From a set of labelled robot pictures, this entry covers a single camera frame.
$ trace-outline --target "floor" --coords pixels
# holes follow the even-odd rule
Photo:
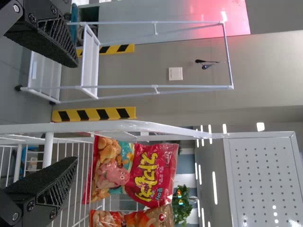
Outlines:
[[[70,9],[70,4],[63,0],[53,0],[63,12]],[[14,87],[27,85],[31,51],[9,40],[0,38],[0,124],[50,122],[52,106],[48,101],[26,92],[16,92]]]

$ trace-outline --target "green plant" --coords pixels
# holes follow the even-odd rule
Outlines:
[[[178,190],[181,191],[181,198],[178,198]],[[182,226],[186,226],[186,218],[190,215],[193,206],[189,203],[188,199],[188,190],[186,185],[178,185],[178,188],[173,194],[172,199],[172,209],[174,212],[174,221],[175,225],[179,224],[179,222],[183,221]]]

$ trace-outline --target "white pegboard panel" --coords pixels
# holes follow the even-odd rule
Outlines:
[[[234,226],[301,227],[303,200],[291,139],[230,139],[229,152]]]

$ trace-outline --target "snack bag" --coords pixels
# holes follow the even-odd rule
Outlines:
[[[91,210],[90,227],[173,227],[171,204],[124,214],[122,212]]]
[[[142,145],[95,137],[92,185],[90,172],[82,204],[127,193],[148,207],[171,203],[178,144]]]

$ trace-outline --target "gray wall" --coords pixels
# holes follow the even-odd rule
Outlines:
[[[252,34],[303,29],[303,1],[246,0]]]
[[[207,0],[123,0],[97,4],[99,21],[219,21],[221,11],[226,10],[229,22],[226,23],[227,35],[250,34],[245,3],[224,0],[212,4]],[[157,25],[158,33],[197,25]],[[150,25],[102,25],[99,27],[100,42],[112,42],[129,39],[125,43],[148,44],[166,41],[199,39],[223,36],[221,27],[183,31],[173,34],[153,35]]]
[[[100,100],[56,105],[54,108],[136,106],[139,120],[179,126],[259,119],[270,122],[301,121],[302,38],[303,31],[229,37],[234,91]],[[135,53],[100,56],[99,84],[228,83],[225,64],[201,70],[194,63],[197,58],[224,61],[223,40],[137,45]],[[168,67],[183,67],[183,81],[168,81]],[[63,84],[79,82],[79,69],[64,67],[62,74]],[[119,95],[123,92],[129,94],[136,91],[103,89],[99,90],[99,95]],[[62,91],[61,95],[63,99],[87,97],[71,91]]]

